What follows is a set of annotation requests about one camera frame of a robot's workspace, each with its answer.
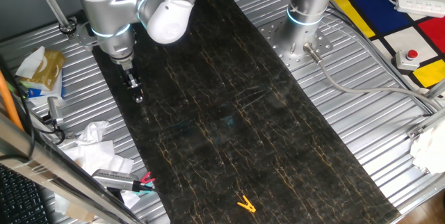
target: black work surface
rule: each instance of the black work surface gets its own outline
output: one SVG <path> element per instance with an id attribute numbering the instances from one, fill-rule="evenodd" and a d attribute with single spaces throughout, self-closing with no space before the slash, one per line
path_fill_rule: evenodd
<path id="1" fill-rule="evenodd" d="M 131 98 L 93 51 L 173 223 L 388 223 L 398 215 L 233 0 L 197 0 L 186 35 L 136 26 Z M 245 195 L 257 211 L 238 206 Z"/>

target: black keyboard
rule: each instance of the black keyboard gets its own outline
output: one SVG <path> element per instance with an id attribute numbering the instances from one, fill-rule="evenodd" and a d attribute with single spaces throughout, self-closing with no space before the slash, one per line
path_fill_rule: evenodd
<path id="1" fill-rule="evenodd" d="M 39 188 L 31 180 L 0 165 L 0 223 L 49 224 Z"/>

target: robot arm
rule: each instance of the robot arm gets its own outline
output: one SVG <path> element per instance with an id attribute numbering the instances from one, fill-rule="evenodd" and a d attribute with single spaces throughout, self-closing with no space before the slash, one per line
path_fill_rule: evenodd
<path id="1" fill-rule="evenodd" d="M 183 36 L 195 0 L 81 0 L 99 46 L 118 64 L 133 90 L 133 98 L 143 98 L 132 65 L 135 44 L 131 24 L 140 22 L 157 43 L 170 44 Z"/>
<path id="2" fill-rule="evenodd" d="M 306 55 L 303 46 L 315 41 L 318 24 L 329 0 L 289 0 L 286 19 L 275 32 L 274 45 L 289 58 Z"/>
<path id="3" fill-rule="evenodd" d="M 329 0 L 290 0 L 287 18 L 275 33 L 277 47 L 299 58 L 314 41 Z M 131 24 L 140 22 L 157 43 L 170 44 L 183 36 L 195 0 L 81 0 L 99 46 L 121 68 L 133 98 L 143 99 L 134 58 Z"/>

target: orange clothespin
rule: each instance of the orange clothespin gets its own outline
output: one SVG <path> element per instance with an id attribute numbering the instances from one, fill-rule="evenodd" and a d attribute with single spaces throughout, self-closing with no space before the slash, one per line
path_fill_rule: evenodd
<path id="1" fill-rule="evenodd" d="M 250 201 L 244 195 L 243 195 L 243 198 L 247 202 L 247 204 L 245 205 L 245 204 L 239 203 L 239 202 L 237 202 L 237 204 L 244 207 L 245 209 L 247 209 L 250 213 L 255 213 L 256 209 L 254 208 L 252 203 L 250 203 Z"/>

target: power strip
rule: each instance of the power strip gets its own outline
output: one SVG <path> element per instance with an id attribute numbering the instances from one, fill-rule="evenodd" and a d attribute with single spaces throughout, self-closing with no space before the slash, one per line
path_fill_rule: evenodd
<path id="1" fill-rule="evenodd" d="M 429 0 L 397 0 L 396 10 L 431 17 L 445 16 L 445 3 Z"/>

